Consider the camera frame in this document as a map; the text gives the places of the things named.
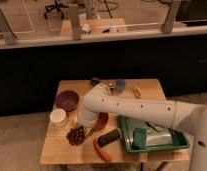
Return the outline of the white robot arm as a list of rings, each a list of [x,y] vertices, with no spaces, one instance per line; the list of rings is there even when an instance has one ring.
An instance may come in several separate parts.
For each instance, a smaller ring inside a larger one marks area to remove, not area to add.
[[[193,135],[189,171],[207,171],[207,105],[111,96],[109,87],[99,83],[84,95],[77,122],[93,127],[101,112],[140,119]]]

